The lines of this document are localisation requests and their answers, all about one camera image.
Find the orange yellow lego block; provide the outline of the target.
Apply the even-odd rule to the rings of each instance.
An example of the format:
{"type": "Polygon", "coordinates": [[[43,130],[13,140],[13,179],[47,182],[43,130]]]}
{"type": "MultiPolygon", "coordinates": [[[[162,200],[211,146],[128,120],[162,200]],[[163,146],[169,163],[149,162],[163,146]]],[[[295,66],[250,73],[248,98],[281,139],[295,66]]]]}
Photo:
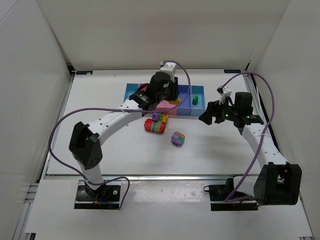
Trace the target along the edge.
{"type": "Polygon", "coordinates": [[[168,100],[167,102],[171,105],[179,105],[181,103],[181,100],[177,98],[175,100],[168,100]]]}

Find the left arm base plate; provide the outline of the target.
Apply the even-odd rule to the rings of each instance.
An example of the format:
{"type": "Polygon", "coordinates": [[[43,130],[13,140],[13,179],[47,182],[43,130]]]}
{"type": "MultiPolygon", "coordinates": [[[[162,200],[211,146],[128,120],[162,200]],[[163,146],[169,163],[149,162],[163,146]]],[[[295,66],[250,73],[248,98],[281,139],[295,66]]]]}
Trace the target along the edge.
{"type": "Polygon", "coordinates": [[[120,184],[107,184],[91,190],[83,181],[78,182],[74,209],[118,210],[120,208],[120,184]]]}

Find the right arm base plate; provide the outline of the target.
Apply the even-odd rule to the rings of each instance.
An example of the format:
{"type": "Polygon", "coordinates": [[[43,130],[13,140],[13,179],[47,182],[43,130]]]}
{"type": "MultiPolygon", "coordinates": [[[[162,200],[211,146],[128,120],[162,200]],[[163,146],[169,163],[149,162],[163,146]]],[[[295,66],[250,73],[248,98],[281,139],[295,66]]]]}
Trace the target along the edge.
{"type": "Polygon", "coordinates": [[[230,211],[257,211],[258,204],[245,193],[236,192],[230,200],[225,202],[231,187],[226,184],[205,185],[203,191],[209,194],[210,210],[212,212],[230,212],[230,211]]]}

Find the green lego brick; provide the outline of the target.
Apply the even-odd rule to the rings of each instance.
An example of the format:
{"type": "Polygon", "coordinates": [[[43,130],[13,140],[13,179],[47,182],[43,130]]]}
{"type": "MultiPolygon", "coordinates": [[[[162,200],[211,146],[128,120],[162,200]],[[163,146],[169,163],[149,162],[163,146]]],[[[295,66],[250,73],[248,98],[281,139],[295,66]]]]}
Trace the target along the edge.
{"type": "Polygon", "coordinates": [[[192,105],[196,106],[199,102],[199,97],[197,95],[195,95],[192,99],[192,105]]]}

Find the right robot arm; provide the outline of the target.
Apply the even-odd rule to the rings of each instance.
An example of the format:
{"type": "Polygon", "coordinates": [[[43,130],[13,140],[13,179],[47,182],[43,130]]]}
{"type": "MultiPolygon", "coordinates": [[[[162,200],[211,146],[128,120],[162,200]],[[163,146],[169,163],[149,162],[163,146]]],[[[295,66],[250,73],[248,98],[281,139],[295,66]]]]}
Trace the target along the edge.
{"type": "Polygon", "coordinates": [[[237,92],[233,104],[226,97],[224,102],[210,101],[199,120],[207,125],[230,121],[254,152],[253,162],[258,162],[260,173],[232,177],[228,183],[226,202],[250,199],[260,205],[295,205],[298,202],[302,169],[291,164],[278,151],[271,137],[266,134],[262,118],[253,114],[252,94],[237,92]]]}

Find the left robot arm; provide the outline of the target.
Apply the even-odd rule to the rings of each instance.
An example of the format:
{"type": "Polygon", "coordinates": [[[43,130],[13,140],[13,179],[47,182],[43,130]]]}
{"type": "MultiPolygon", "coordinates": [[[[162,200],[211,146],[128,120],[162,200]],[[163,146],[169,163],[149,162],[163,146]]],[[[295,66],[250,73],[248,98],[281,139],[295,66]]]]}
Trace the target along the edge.
{"type": "Polygon", "coordinates": [[[72,131],[69,150],[77,160],[85,183],[91,190],[97,190],[104,183],[99,163],[103,158],[101,145],[114,133],[129,123],[142,118],[143,111],[155,111],[164,101],[178,99],[178,78],[175,71],[159,70],[146,85],[138,89],[118,108],[93,122],[78,122],[72,131]]]}

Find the purple green lego block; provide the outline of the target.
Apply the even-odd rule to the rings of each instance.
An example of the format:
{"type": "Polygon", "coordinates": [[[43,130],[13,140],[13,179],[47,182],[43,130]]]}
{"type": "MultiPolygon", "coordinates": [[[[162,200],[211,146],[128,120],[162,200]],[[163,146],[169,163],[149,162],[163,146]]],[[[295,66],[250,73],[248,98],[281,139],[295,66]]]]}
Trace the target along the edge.
{"type": "Polygon", "coordinates": [[[181,147],[185,142],[185,135],[176,131],[171,136],[171,143],[176,147],[181,147]]]}

